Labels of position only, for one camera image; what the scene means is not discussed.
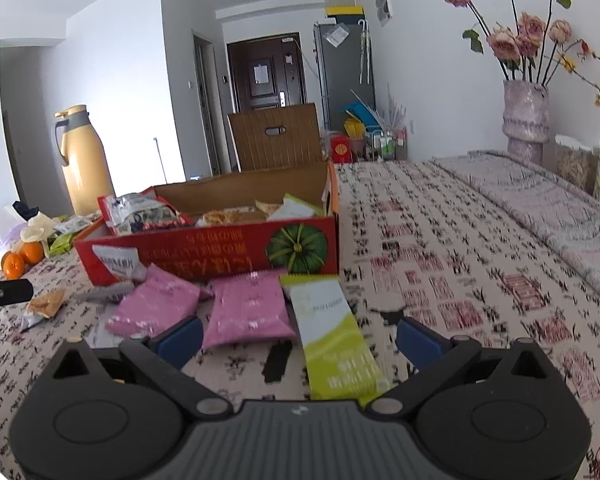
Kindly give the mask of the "white pumpkin oat crisp pack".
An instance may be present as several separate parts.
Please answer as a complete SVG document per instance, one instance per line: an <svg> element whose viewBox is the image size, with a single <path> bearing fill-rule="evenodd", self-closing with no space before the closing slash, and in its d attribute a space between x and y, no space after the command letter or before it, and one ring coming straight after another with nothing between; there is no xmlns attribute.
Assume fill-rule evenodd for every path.
<svg viewBox="0 0 600 480"><path fill-rule="evenodd" d="M33 298L23 312L20 332L24 333L32 327L54 318L64 303L65 296L65 289L56 289Z"/></svg>

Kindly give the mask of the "dark brown entrance door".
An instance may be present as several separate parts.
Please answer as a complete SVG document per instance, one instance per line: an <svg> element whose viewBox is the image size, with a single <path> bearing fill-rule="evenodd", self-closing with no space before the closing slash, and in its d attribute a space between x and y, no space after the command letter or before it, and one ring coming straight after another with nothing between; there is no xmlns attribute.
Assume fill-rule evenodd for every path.
<svg viewBox="0 0 600 480"><path fill-rule="evenodd" d="M293 32L227 45L238 113L306 104L299 39Z"/></svg>

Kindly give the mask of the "long orange snack pack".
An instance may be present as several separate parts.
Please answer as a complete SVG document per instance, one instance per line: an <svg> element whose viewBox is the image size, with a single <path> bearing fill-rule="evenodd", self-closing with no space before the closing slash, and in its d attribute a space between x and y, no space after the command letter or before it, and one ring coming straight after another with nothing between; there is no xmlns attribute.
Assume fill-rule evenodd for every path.
<svg viewBox="0 0 600 480"><path fill-rule="evenodd" d="M262 211L267 217L269 217L271 214L274 214L274 212L278 211L282 206L281 204L263 203L260 202L260 200L256 200L254 204L256 205L257 210Z"/></svg>

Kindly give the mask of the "green white snack bar pack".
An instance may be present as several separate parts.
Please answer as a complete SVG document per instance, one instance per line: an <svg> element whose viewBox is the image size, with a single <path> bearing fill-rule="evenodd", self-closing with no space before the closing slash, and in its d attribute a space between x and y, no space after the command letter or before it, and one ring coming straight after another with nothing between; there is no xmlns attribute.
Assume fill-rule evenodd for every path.
<svg viewBox="0 0 600 480"><path fill-rule="evenodd" d="M276 211L268 215L268 221L309 219L323 216L324 211L322 208L311 205L293 195L286 194L283 198L283 203Z"/></svg>

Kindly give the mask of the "small green snack pack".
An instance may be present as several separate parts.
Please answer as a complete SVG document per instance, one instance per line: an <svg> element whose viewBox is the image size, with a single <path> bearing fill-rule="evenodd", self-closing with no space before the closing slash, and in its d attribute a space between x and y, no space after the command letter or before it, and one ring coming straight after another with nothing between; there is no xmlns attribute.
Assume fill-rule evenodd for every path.
<svg viewBox="0 0 600 480"><path fill-rule="evenodd" d="M76 233L66 233L59 235L53 240L53 243L50 244L50 250L48 251L48 255L50 257L55 257L70 252L70 250L73 248L75 238Z"/></svg>

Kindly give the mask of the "white oat crisp pack leaning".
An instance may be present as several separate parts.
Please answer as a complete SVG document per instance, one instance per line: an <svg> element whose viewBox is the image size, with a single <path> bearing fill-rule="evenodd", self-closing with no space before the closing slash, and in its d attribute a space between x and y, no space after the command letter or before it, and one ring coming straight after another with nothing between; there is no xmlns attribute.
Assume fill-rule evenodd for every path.
<svg viewBox="0 0 600 480"><path fill-rule="evenodd" d="M94 245L92 252L108 273L108 278L103 273L92 278L94 285L141 283L147 278L147 268L140 261L140 253L135 247Z"/></svg>

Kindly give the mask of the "orange mandarin front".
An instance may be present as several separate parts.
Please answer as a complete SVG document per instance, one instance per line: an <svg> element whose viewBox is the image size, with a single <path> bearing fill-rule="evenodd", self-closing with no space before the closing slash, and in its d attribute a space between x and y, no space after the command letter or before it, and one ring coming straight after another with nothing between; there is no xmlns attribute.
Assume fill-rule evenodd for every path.
<svg viewBox="0 0 600 480"><path fill-rule="evenodd" d="M26 262L18 252L6 252L2 258L1 270L6 280L19 280L26 273Z"/></svg>

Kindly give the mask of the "wooden chair back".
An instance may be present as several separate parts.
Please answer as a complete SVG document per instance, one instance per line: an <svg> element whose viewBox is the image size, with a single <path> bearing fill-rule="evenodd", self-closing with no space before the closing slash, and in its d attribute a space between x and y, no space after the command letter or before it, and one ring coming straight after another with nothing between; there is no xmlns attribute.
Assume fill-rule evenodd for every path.
<svg viewBox="0 0 600 480"><path fill-rule="evenodd" d="M313 103L228 115L240 171L321 162L320 129Z"/></svg>

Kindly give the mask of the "pink snack pack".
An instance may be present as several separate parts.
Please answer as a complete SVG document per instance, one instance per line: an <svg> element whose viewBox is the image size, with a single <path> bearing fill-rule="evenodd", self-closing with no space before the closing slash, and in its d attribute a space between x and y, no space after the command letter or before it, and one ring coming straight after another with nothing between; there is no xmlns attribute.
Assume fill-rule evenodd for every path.
<svg viewBox="0 0 600 480"><path fill-rule="evenodd" d="M120 337L162 334L193 315L203 287L151 264L146 280L126 294L106 322L106 330Z"/></svg>
<svg viewBox="0 0 600 480"><path fill-rule="evenodd" d="M285 269L256 271L210 282L213 306L202 348L269 339L294 339L279 278Z"/></svg>

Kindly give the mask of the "red gift box on floor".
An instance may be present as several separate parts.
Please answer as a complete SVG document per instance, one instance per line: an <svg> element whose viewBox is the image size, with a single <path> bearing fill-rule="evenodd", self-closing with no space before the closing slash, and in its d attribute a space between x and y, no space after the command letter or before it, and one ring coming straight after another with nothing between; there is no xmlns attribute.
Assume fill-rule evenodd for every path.
<svg viewBox="0 0 600 480"><path fill-rule="evenodd" d="M334 134L329 138L330 159L334 164L353 162L351 139L346 134Z"/></svg>

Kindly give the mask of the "dried pink roses bouquet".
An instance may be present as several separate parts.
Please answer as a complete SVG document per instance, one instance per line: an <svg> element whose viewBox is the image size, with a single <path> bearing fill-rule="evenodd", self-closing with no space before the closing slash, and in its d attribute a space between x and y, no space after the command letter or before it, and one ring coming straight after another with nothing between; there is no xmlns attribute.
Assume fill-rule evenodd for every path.
<svg viewBox="0 0 600 480"><path fill-rule="evenodd" d="M489 25L474 0L443 0L445 3L471 12L477 25L463 32L471 50L483 53L490 49L498 60L507 81L521 80L545 88L558 70L574 73L577 60L595 58L596 53L583 39L573 35L569 22L546 18L517 9L516 0L508 0L514 24Z"/></svg>

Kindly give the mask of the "yellow thermos jug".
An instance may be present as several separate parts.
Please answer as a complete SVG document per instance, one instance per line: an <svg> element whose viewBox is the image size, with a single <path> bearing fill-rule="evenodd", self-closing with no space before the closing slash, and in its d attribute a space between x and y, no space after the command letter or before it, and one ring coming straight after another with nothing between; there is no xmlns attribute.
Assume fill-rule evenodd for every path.
<svg viewBox="0 0 600 480"><path fill-rule="evenodd" d="M80 216L94 214L99 197L114 194L102 140L84 104L57 112L55 119L52 139L73 211Z"/></svg>

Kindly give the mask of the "orange mandarin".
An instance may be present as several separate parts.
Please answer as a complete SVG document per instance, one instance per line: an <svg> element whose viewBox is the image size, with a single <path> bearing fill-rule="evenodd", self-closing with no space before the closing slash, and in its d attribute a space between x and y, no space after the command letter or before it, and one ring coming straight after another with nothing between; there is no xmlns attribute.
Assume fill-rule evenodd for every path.
<svg viewBox="0 0 600 480"><path fill-rule="evenodd" d="M2 258L1 270L6 280L19 280L26 273L26 262L18 252L6 252Z"/></svg>
<svg viewBox="0 0 600 480"><path fill-rule="evenodd" d="M35 266L45 258L45 252L41 242L23 243L19 253L27 266Z"/></svg>

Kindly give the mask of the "red grey snack bag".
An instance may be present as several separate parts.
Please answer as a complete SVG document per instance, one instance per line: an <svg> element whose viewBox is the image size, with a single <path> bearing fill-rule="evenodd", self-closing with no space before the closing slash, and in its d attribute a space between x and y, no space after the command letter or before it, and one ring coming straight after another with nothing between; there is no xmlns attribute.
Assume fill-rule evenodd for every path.
<svg viewBox="0 0 600 480"><path fill-rule="evenodd" d="M97 203L109 231L117 236L189 226L186 214L160 197L130 193L100 196Z"/></svg>

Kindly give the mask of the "orange mandarin back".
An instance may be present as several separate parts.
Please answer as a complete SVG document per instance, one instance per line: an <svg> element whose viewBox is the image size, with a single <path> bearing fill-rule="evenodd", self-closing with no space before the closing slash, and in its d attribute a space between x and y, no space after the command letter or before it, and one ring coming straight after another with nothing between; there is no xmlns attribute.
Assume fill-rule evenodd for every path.
<svg viewBox="0 0 600 480"><path fill-rule="evenodd" d="M41 242L23 243L19 253L27 266L35 266L45 258L45 252Z"/></svg>

